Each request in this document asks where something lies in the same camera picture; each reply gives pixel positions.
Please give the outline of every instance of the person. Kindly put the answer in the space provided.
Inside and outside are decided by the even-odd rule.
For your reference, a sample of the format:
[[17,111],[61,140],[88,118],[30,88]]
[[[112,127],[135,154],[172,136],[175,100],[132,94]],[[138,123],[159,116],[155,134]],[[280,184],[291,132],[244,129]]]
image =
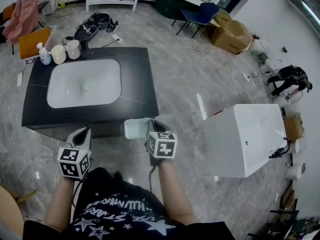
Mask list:
[[70,223],[75,182],[61,177],[45,224],[27,220],[23,240],[217,238],[234,240],[224,222],[199,223],[170,159],[157,162],[163,204],[148,190],[96,168],[83,182]]
[[278,81],[284,81],[284,83],[269,94],[270,98],[272,98],[273,96],[279,95],[285,89],[293,85],[298,86],[298,88],[292,91],[286,97],[286,99],[291,99],[292,96],[304,90],[305,88],[307,88],[307,92],[311,91],[313,88],[312,83],[308,80],[308,76],[306,72],[302,70],[301,67],[297,67],[297,66],[290,65],[280,69],[276,76],[270,77],[264,83],[268,86],[269,84],[278,82]]

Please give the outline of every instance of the soap dispenser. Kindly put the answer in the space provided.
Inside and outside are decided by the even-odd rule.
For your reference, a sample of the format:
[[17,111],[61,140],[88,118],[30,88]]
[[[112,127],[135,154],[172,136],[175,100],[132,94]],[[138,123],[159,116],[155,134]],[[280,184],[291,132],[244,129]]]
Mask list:
[[51,55],[48,53],[47,49],[43,47],[42,42],[38,43],[36,47],[39,49],[40,59],[44,65],[49,65],[51,63]]

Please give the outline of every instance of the faucet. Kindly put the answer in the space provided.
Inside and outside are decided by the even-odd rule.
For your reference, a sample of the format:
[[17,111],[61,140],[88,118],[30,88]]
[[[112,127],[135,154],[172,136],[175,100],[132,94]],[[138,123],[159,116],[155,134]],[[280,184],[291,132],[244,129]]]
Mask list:
[[89,36],[86,30],[81,29],[79,31],[79,42],[81,47],[81,57],[86,59],[91,54],[89,45],[88,45]]

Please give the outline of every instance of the black countertop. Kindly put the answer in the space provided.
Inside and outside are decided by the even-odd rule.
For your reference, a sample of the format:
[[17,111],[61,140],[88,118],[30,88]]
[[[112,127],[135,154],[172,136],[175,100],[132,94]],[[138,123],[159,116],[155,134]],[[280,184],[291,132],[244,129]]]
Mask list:
[[[147,48],[92,48],[86,60],[114,59],[120,64],[121,94],[111,104],[52,108],[47,102],[51,73],[57,66],[53,60],[43,65],[36,59],[27,86],[22,126],[32,129],[54,128],[74,124],[96,124],[127,119],[155,118],[159,115]],[[82,61],[80,57],[64,63]]]

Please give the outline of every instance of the shoe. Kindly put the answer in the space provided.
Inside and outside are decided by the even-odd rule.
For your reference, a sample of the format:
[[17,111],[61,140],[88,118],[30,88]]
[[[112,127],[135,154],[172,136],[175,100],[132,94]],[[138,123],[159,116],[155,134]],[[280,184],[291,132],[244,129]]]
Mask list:
[[123,175],[121,174],[120,171],[116,171],[116,172],[113,174],[113,178],[114,178],[116,181],[119,181],[119,182],[123,182],[123,181],[124,181],[124,177],[123,177]]

